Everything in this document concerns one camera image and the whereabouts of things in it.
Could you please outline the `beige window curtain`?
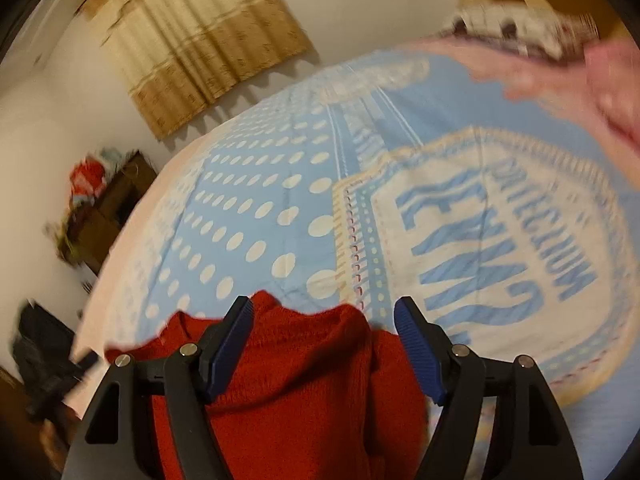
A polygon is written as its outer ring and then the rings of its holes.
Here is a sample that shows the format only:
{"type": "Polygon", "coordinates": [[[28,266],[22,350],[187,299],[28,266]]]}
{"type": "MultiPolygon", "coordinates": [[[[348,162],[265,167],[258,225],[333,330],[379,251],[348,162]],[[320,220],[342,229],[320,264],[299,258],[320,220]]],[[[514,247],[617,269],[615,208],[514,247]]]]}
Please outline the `beige window curtain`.
{"type": "Polygon", "coordinates": [[[311,48],[284,0],[85,0],[79,12],[156,140],[311,48]]]}

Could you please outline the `red knitted sweater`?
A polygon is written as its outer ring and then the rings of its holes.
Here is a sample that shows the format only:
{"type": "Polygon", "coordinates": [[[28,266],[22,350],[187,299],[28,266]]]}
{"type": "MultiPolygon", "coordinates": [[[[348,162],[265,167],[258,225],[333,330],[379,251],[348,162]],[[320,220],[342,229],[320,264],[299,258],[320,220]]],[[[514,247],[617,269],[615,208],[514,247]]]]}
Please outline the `red knitted sweater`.
{"type": "MultiPolygon", "coordinates": [[[[227,390],[206,408],[229,479],[410,479],[419,467],[425,401],[396,335],[348,304],[316,314],[247,297],[254,325],[227,390]]],[[[169,356],[209,325],[176,312],[138,348],[169,356]]]]}

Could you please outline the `dark wooden dresser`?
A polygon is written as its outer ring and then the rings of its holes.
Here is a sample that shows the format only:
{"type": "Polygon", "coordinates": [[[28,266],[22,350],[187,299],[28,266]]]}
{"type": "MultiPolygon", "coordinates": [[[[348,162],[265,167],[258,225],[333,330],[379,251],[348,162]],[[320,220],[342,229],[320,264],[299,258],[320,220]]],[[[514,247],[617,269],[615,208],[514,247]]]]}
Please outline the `dark wooden dresser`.
{"type": "Polygon", "coordinates": [[[58,258],[72,268],[86,266],[98,275],[120,231],[156,177],[156,170],[141,152],[127,155],[122,166],[105,177],[100,196],[70,208],[62,224],[53,229],[58,258]]]}

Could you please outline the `red gift bag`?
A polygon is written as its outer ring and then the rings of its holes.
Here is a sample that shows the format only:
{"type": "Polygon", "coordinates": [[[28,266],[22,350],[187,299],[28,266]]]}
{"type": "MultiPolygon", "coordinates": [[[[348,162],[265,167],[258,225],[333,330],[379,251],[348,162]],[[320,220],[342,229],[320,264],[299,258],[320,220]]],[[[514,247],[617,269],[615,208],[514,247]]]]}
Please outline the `red gift bag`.
{"type": "Polygon", "coordinates": [[[93,202],[103,192],[106,169],[99,159],[85,157],[70,172],[70,208],[85,202],[93,202]]]}

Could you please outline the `pink satin pillow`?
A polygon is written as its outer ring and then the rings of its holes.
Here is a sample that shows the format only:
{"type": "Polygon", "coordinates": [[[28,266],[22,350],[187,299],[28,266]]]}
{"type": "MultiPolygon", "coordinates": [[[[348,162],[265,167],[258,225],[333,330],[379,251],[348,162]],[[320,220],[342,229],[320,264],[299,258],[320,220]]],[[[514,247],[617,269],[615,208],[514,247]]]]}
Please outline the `pink satin pillow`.
{"type": "Polygon", "coordinates": [[[588,87],[600,112],[639,144],[639,47],[632,39],[592,44],[585,50],[588,87]]]}

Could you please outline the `patterned white dark pillow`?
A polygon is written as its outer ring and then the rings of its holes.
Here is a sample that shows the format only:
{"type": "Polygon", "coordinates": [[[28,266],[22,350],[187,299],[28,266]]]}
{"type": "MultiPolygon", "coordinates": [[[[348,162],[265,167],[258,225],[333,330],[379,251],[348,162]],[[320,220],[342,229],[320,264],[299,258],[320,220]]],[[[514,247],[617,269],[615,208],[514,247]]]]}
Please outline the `patterned white dark pillow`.
{"type": "Polygon", "coordinates": [[[466,6],[446,18],[440,34],[561,64],[582,60],[585,46],[600,39],[590,15],[566,15],[524,3],[466,6]]]}

